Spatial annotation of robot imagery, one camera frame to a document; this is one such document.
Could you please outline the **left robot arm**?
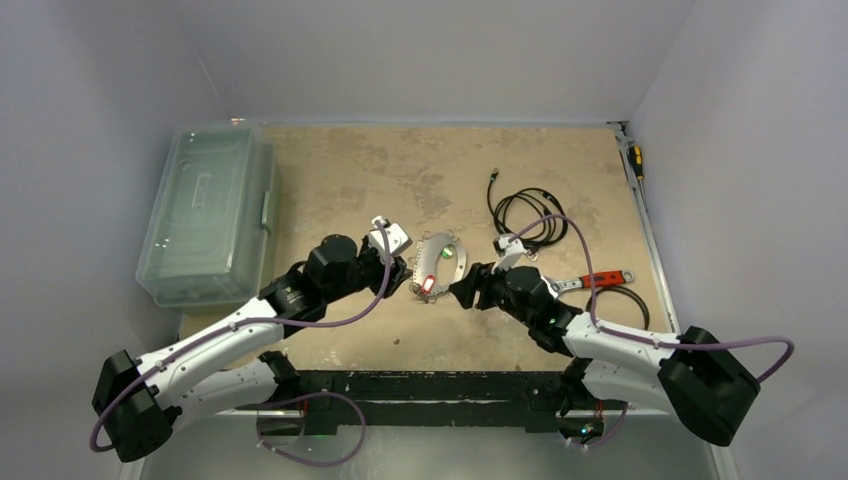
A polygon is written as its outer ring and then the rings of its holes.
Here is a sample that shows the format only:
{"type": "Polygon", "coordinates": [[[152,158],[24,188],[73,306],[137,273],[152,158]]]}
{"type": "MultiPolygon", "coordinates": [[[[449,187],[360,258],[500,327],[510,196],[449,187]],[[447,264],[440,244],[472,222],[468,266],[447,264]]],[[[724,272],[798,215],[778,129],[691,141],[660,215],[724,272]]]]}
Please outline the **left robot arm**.
{"type": "Polygon", "coordinates": [[[403,255],[411,244],[399,224],[378,217],[361,245],[344,235],[324,238],[305,261],[211,326],[139,357],[110,355],[93,392],[89,449],[131,463],[206,416],[255,404],[289,407],[298,382],[284,354],[266,352],[234,370],[229,364],[302,330],[364,319],[410,277],[403,255]]]}

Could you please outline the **green tagged key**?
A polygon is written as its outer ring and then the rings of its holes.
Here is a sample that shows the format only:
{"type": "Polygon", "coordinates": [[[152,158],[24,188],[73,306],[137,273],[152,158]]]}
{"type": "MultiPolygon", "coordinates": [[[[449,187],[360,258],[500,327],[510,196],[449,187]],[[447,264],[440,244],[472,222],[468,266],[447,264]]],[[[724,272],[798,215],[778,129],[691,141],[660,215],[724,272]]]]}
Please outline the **green tagged key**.
{"type": "Polygon", "coordinates": [[[456,255],[456,250],[453,245],[444,247],[441,251],[441,256],[445,259],[453,258],[456,255]]]}

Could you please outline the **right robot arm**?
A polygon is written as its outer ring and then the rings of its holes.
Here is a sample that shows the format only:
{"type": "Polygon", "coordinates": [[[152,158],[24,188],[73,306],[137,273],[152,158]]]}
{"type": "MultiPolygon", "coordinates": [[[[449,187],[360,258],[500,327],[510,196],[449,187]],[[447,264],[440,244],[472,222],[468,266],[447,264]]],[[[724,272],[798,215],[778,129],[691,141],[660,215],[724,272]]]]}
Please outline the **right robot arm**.
{"type": "Polygon", "coordinates": [[[727,447],[761,390],[710,332],[657,333],[595,319],[561,301],[535,267],[475,264],[448,289],[462,308],[498,308],[543,350],[583,361],[584,369],[561,381],[564,399],[576,407],[617,400],[666,412],[700,439],[727,447]]]}

